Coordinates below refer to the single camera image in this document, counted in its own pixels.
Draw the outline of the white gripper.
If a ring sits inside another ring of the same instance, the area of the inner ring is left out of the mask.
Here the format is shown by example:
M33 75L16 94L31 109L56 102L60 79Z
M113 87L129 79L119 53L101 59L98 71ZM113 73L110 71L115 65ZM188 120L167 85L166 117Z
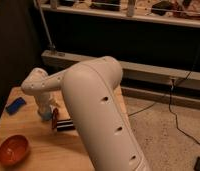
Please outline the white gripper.
M60 105L53 99L50 92L39 93L35 96L35 101L39 109L46 109L50 105L60 108Z

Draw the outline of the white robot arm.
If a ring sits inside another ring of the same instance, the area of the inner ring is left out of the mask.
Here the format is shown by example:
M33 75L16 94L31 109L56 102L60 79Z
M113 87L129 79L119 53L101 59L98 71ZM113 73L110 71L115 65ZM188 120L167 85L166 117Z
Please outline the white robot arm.
M48 92L62 92L95 171L151 171L114 95L122 76L120 63L105 56L78 62L53 75L35 68L21 89L40 106L48 102Z

